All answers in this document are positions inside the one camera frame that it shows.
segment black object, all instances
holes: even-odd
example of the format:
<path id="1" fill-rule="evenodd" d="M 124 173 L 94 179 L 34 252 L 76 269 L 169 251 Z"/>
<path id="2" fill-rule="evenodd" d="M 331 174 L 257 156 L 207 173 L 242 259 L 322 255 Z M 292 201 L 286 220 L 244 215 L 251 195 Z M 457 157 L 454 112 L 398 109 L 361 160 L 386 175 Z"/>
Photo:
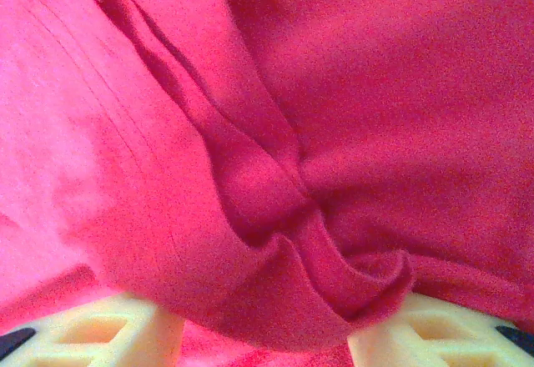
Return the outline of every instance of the black object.
<path id="1" fill-rule="evenodd" d="M 0 336 L 0 361 L 4 360 L 11 353 L 20 348 L 36 333 L 37 331 L 33 328 L 23 328 Z"/>
<path id="2" fill-rule="evenodd" d="M 519 329 L 506 327 L 505 325 L 499 325 L 495 329 L 521 349 L 525 350 L 530 356 L 534 357 L 534 335 L 527 334 Z"/>

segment pink cloth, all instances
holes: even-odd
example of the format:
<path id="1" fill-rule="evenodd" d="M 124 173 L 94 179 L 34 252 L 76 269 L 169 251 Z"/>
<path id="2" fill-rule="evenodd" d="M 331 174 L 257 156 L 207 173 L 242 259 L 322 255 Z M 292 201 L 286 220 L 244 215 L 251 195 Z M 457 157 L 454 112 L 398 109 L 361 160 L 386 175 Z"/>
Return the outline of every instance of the pink cloth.
<path id="1" fill-rule="evenodd" d="M 264 349 L 411 290 L 533 332 L 533 7 L 0 0 L 3 229 Z"/>
<path id="2" fill-rule="evenodd" d="M 50 238 L 28 246 L 23 236 L 2 237 L 0 244 L 9 251 L 3 253 L 4 285 L 0 309 L 0 334 L 17 324 L 26 323 L 48 314 L 115 294 L 116 290 L 102 287 L 83 257 L 74 255 Z M 18 284 L 25 284 L 21 289 Z M 250 367 L 283 365 L 288 367 L 352 367 L 346 344 L 322 352 L 290 354 L 260 350 L 225 338 L 191 322 L 184 326 L 181 355 L 176 367 Z"/>

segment crease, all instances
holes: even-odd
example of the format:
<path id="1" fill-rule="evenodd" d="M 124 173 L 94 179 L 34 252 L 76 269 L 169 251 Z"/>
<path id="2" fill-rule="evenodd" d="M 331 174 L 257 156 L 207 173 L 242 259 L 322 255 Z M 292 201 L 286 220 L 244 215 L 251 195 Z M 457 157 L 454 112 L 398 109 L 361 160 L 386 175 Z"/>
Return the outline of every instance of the crease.
<path id="1" fill-rule="evenodd" d="M 290 127 L 291 133 L 292 133 L 292 135 L 293 135 L 293 137 L 295 139 L 295 142 L 297 143 L 298 155 L 297 155 L 296 168 L 297 168 L 297 171 L 299 173 L 300 181 L 305 186 L 305 191 L 301 190 L 301 193 L 305 197 L 308 197 L 309 199 L 315 200 L 313 198 L 313 194 L 309 191 L 309 188 L 305 185 L 305 181 L 303 179 L 303 174 L 301 173 L 301 170 L 302 170 L 301 164 L 302 164 L 302 162 L 304 161 L 304 159 L 306 157 L 305 146 L 304 146 L 304 144 L 302 142 L 302 139 L 297 134 L 296 126 L 294 126 L 294 124 L 291 123 L 290 119 L 284 113 L 284 111 L 279 106 L 279 104 L 277 104 L 277 102 L 275 101 L 275 95 L 272 93 L 272 91 L 270 90 L 269 86 L 267 85 L 266 78 L 265 78 L 264 74 L 262 74 L 262 72 L 261 72 L 261 68 L 260 68 L 260 65 L 259 65 L 259 62 L 258 62 L 257 58 L 252 56 L 253 52 L 250 50 L 249 42 L 248 42 L 248 40 L 245 40 L 246 36 L 244 35 L 243 29 L 237 23 L 237 20 L 235 18 L 234 10 L 233 10 L 232 5 L 229 2 L 229 0 L 226 0 L 226 7 L 229 10 L 229 14 L 232 16 L 233 26 L 236 29 L 236 31 L 238 32 L 238 34 L 239 34 L 239 39 L 240 39 L 241 43 L 243 44 L 243 47 L 246 49 L 246 52 L 249 55 L 249 58 L 252 61 L 252 64 L 254 65 L 254 71 L 255 71 L 256 77 L 258 78 L 258 80 L 261 83 L 261 86 L 264 88 L 265 92 L 269 95 L 269 99 L 270 99 L 271 103 L 279 110 L 280 115 L 284 118 L 285 122 L 287 122 L 287 125 L 288 125 L 288 127 Z M 295 183 L 295 186 L 298 189 L 300 189 L 300 185 L 298 185 L 298 183 Z"/>
<path id="2" fill-rule="evenodd" d="M 104 76 L 99 72 L 99 70 L 94 66 L 93 62 L 91 61 L 90 57 L 88 56 L 88 54 L 85 52 L 85 50 L 83 50 L 80 42 L 74 37 L 73 35 L 73 32 L 69 29 L 69 27 L 67 26 L 67 24 L 45 3 L 39 1 L 62 25 L 63 27 L 66 29 L 68 35 L 73 39 L 73 41 L 77 44 L 78 46 L 78 49 L 82 52 L 82 54 L 85 56 L 85 58 L 87 59 L 89 65 L 92 67 L 93 71 L 98 75 L 98 77 L 102 80 L 103 84 L 106 86 L 106 88 L 108 88 L 109 92 L 115 97 L 115 99 L 117 100 L 117 103 L 119 105 L 119 107 L 124 111 L 124 113 L 128 116 L 128 119 L 132 122 L 132 124 L 134 125 L 135 129 L 138 131 L 139 135 L 141 136 L 142 140 L 144 141 L 144 143 L 146 144 L 147 148 L 150 150 L 150 153 L 154 156 L 154 159 L 156 160 L 158 166 L 161 168 L 161 169 L 164 169 L 163 168 L 163 165 L 159 162 L 159 159 L 156 157 L 156 153 L 154 152 L 154 149 L 150 146 L 149 144 L 149 141 L 147 140 L 146 136 L 144 135 L 144 133 L 141 131 L 141 129 L 139 128 L 139 126 L 137 125 L 137 123 L 135 122 L 135 120 L 132 118 L 131 114 L 128 112 L 128 110 L 126 109 L 126 107 L 123 105 L 123 102 L 121 101 L 121 98 L 118 96 L 118 94 L 111 88 L 111 86 L 109 85 L 108 81 L 104 78 Z"/>
<path id="3" fill-rule="evenodd" d="M 35 13 L 33 13 L 29 8 L 27 8 L 26 6 L 24 6 L 24 9 L 30 13 L 30 15 L 32 15 L 35 20 L 39 23 L 39 25 L 41 25 L 49 34 L 50 36 L 52 36 L 53 40 L 59 45 L 59 47 L 61 47 L 63 49 L 63 51 L 65 52 L 65 54 L 67 54 L 67 56 L 71 59 L 73 65 L 76 67 L 76 69 L 78 70 L 78 73 L 80 75 L 80 78 L 85 82 L 85 86 L 87 87 L 87 89 L 89 90 L 89 92 L 91 92 L 91 94 L 94 96 L 95 100 L 98 102 L 98 104 L 100 105 L 100 107 L 102 108 L 102 110 L 104 111 L 107 119 L 109 120 L 109 122 L 112 124 L 112 126 L 114 127 L 115 131 L 117 132 L 117 135 L 122 139 L 124 145 L 126 146 L 126 148 L 129 150 L 130 154 L 132 155 L 132 158 L 135 162 L 135 164 L 137 165 L 137 168 L 139 169 L 139 171 L 143 171 L 141 169 L 141 166 L 139 165 L 139 161 L 137 160 L 137 158 L 135 157 L 135 153 L 134 151 L 132 150 L 132 148 L 129 146 L 128 142 L 126 141 L 125 137 L 122 135 L 122 133 L 120 132 L 117 124 L 113 121 L 113 119 L 110 117 L 109 115 L 109 112 L 108 110 L 105 108 L 105 106 L 103 105 L 103 103 L 100 101 L 100 99 L 98 98 L 97 94 L 93 91 L 93 88 L 91 87 L 91 85 L 89 85 L 89 83 L 87 82 L 86 78 L 83 76 L 83 71 L 82 69 L 80 68 L 80 66 L 78 65 L 78 63 L 76 63 L 76 60 L 74 60 L 73 56 L 70 54 L 70 52 L 63 46 L 63 44 L 61 43 L 61 41 L 56 37 L 56 35 L 53 34 L 53 32 L 46 26 L 45 23 L 43 23 L 43 21 L 41 21 L 41 19 L 35 15 Z"/>
<path id="4" fill-rule="evenodd" d="M 310 195 L 307 190 L 302 188 L 302 185 L 300 185 L 298 182 L 295 182 L 295 179 L 293 178 L 293 174 L 291 174 L 287 168 L 276 159 L 276 157 L 265 147 L 263 146 L 258 140 L 247 134 L 242 128 L 240 128 L 233 120 L 232 118 L 224 112 L 220 107 L 217 106 L 217 103 L 214 101 L 214 95 L 211 93 L 211 90 L 209 89 L 208 83 L 205 81 L 204 77 L 199 73 L 199 71 L 196 69 L 196 67 L 189 61 L 187 56 L 177 48 L 172 41 L 167 38 L 167 35 L 163 32 L 163 30 L 158 26 L 158 24 L 150 17 L 150 15 L 135 1 L 130 0 L 132 4 L 137 8 L 141 16 L 143 17 L 145 23 L 147 24 L 147 27 L 151 31 L 151 33 L 158 39 L 158 41 L 171 53 L 171 55 L 176 58 L 176 60 L 179 62 L 179 64 L 182 66 L 182 68 L 187 72 L 187 74 L 191 77 L 191 79 L 194 81 L 194 83 L 197 85 L 197 87 L 200 89 L 201 93 L 204 95 L 206 100 L 208 100 L 209 104 L 228 122 L 240 131 L 245 137 L 249 138 L 251 141 L 254 142 L 259 148 L 261 148 L 265 153 L 267 153 L 278 165 L 278 167 L 284 171 L 285 176 L 291 181 L 291 183 L 294 185 L 294 187 L 299 191 L 299 193 L 304 196 L 305 198 L 309 198 Z M 244 48 L 247 50 L 249 54 L 249 49 L 244 43 L 241 31 L 236 27 L 237 31 L 239 32 L 239 38 L 241 39 L 242 44 L 244 45 Z M 254 61 L 255 66 L 255 72 L 256 76 L 258 77 L 261 85 L 265 89 L 265 92 L 269 94 L 271 102 L 276 105 L 276 108 L 279 110 L 280 115 L 285 119 L 285 121 L 288 123 L 288 126 L 291 128 L 292 133 L 295 137 L 295 140 L 297 144 L 299 145 L 299 160 L 297 161 L 297 169 L 299 171 L 300 180 L 302 181 L 302 175 L 300 173 L 300 160 L 302 159 L 302 146 L 299 141 L 298 136 L 296 135 L 296 131 L 294 127 L 290 124 L 287 117 L 281 112 L 280 107 L 274 102 L 274 99 L 270 93 L 270 91 L 267 89 L 267 87 L 264 85 L 264 79 L 259 74 L 259 71 L 257 69 L 257 66 Z"/>
<path id="5" fill-rule="evenodd" d="M 153 46 L 148 46 L 144 44 L 143 38 L 139 34 L 139 30 L 135 27 L 135 21 L 134 21 L 135 17 L 132 15 L 132 13 L 137 13 L 138 15 L 141 16 L 141 18 L 144 21 L 145 27 L 149 29 L 152 37 L 155 38 L 158 44 L 162 45 L 163 48 L 167 52 L 170 53 L 170 55 L 174 58 L 174 60 L 176 60 L 179 63 L 180 67 L 182 67 L 185 70 L 185 72 L 193 80 L 193 82 L 195 83 L 197 88 L 200 90 L 200 92 L 204 95 L 205 99 L 209 102 L 209 105 L 214 110 L 216 110 L 217 113 L 227 123 L 229 123 L 234 129 L 242 133 L 246 138 L 251 140 L 254 144 L 256 144 L 259 148 L 261 148 L 266 154 L 268 154 L 276 162 L 278 167 L 282 171 L 285 172 L 285 176 L 293 184 L 294 189 L 296 189 L 301 195 L 303 195 L 305 199 L 309 199 L 315 204 L 315 207 L 321 213 L 323 229 L 321 230 L 320 234 L 321 236 L 326 236 L 328 238 L 328 234 L 326 232 L 326 225 L 325 225 L 325 215 L 324 215 L 324 211 L 320 207 L 319 202 L 316 199 L 311 198 L 308 193 L 303 193 L 300 186 L 296 184 L 296 182 L 292 179 L 291 174 L 273 156 L 273 154 L 271 154 L 255 138 L 252 138 L 250 135 L 244 132 L 243 129 L 241 129 L 239 126 L 233 123 L 233 121 L 229 118 L 229 116 L 226 115 L 226 113 L 224 113 L 222 110 L 220 110 L 215 105 L 215 102 L 213 100 L 213 94 L 209 90 L 209 85 L 205 82 L 204 78 L 199 74 L 195 66 L 188 60 L 188 58 L 171 43 L 171 41 L 165 36 L 162 30 L 158 27 L 157 23 L 148 15 L 148 13 L 145 10 L 143 10 L 134 0 L 102 0 L 99 6 L 104 11 L 104 13 L 108 16 L 110 21 L 112 21 L 112 23 L 119 29 L 119 31 L 121 31 L 126 36 L 126 38 L 128 38 L 132 42 L 136 51 L 138 52 L 138 55 L 141 57 L 141 60 L 147 66 L 148 70 L 152 73 L 152 75 L 154 76 L 155 80 L 158 82 L 160 87 L 184 111 L 186 118 L 196 128 L 197 132 L 201 134 L 201 136 L 204 138 L 204 141 L 207 142 L 208 139 L 206 138 L 204 130 L 199 126 L 199 124 L 194 120 L 194 118 L 192 118 L 188 113 L 189 106 L 187 103 L 184 102 L 184 95 L 179 92 L 179 88 L 180 88 L 179 80 L 177 79 L 175 74 L 172 72 L 172 68 L 169 66 L 169 63 L 166 60 L 164 60 L 162 57 L 160 57 L 160 55 L 156 53 L 156 51 L 153 50 Z M 157 72 L 158 68 L 161 68 L 163 72 L 158 73 Z M 172 243 L 174 243 L 174 246 L 177 249 L 175 240 L 172 237 L 172 235 L 171 235 L 171 239 L 172 239 Z M 322 301 L 328 304 L 328 307 L 332 309 L 332 305 L 329 302 L 326 302 L 323 296 L 324 290 L 321 290 L 316 285 L 315 281 L 310 278 L 309 273 L 308 273 L 309 267 L 307 268 L 307 266 L 304 264 L 301 250 L 299 250 L 298 246 L 295 246 L 295 244 L 293 244 L 293 241 L 290 241 L 290 243 L 292 243 L 292 246 L 294 246 L 294 249 L 296 250 L 296 253 L 300 259 L 300 262 L 302 263 L 302 269 L 304 270 L 304 273 L 307 275 L 306 278 L 309 282 L 310 287 L 314 290 L 316 295 L 322 298 Z M 238 285 L 238 287 L 235 290 L 238 290 L 239 287 L 242 287 L 245 284 L 246 284 L 246 280 L 241 285 Z"/>

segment yellow plastic object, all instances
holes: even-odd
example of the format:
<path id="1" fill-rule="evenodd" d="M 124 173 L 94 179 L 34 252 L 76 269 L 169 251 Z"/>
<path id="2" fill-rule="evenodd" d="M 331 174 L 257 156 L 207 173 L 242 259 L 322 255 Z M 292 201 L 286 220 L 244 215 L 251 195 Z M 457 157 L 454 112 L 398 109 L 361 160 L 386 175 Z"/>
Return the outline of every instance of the yellow plastic object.
<path id="1" fill-rule="evenodd" d="M 382 324 L 354 333 L 356 367 L 532 367 L 534 359 L 496 329 L 501 319 L 411 294 Z"/>
<path id="2" fill-rule="evenodd" d="M 119 294 L 13 331 L 27 327 L 37 333 L 0 367 L 170 367 L 179 355 L 184 321 Z"/>

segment red fabric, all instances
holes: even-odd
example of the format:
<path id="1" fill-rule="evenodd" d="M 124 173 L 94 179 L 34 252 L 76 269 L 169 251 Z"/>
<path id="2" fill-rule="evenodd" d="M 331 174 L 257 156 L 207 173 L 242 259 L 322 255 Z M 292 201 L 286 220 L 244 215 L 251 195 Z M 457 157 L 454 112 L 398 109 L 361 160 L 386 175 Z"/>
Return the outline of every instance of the red fabric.
<path id="1" fill-rule="evenodd" d="M 0 7 L 8 229 L 261 348 L 411 290 L 534 331 L 531 0 Z"/>
<path id="2" fill-rule="evenodd" d="M 3 283 L 0 288 L 0 334 L 14 326 L 45 315 L 101 299 L 117 291 L 107 289 L 95 279 L 79 254 L 68 257 L 58 238 L 48 238 L 28 245 L 23 236 L 1 237 L 3 249 Z M 26 260 L 20 258 L 25 254 Z M 20 290 L 16 283 L 25 284 Z M 225 338 L 187 321 L 184 326 L 181 354 L 176 367 L 250 367 L 283 365 L 288 367 L 352 367 L 346 344 L 323 352 L 302 354 L 255 349 Z"/>

